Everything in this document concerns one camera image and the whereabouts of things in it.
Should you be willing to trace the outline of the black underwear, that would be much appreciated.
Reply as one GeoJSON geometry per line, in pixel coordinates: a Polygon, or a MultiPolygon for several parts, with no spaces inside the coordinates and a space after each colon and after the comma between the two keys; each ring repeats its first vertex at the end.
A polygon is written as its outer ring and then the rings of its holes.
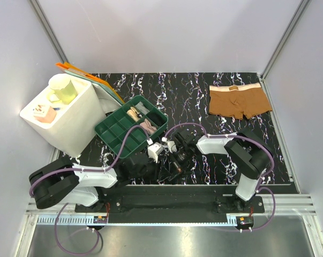
{"type": "Polygon", "coordinates": [[[166,153],[160,160],[160,171],[157,176],[157,183],[163,185],[166,183],[174,184],[175,180],[183,174],[181,164],[172,153],[166,153]]]}

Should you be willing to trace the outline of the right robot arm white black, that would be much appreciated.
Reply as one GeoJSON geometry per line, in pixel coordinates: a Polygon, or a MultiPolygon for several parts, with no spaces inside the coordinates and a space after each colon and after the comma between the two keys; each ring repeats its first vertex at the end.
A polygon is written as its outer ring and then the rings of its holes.
{"type": "Polygon", "coordinates": [[[274,166],[271,150],[252,131],[243,130],[225,135],[198,134],[180,130],[173,136],[171,148],[178,164],[196,155],[227,155],[240,172],[238,186],[232,196],[215,200],[219,213],[247,213],[255,207],[252,199],[259,189],[261,176],[274,166]]]}

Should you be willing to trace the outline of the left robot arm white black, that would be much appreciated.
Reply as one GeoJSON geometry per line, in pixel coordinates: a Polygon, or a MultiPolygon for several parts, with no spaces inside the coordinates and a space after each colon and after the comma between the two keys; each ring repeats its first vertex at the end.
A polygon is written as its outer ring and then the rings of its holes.
{"type": "Polygon", "coordinates": [[[38,209],[47,209],[64,201],[99,212],[106,204],[100,188],[123,187],[134,178],[155,178],[159,160],[155,154],[136,153],[114,161],[110,166],[90,167],[62,157],[29,176],[29,195],[38,209]]]}

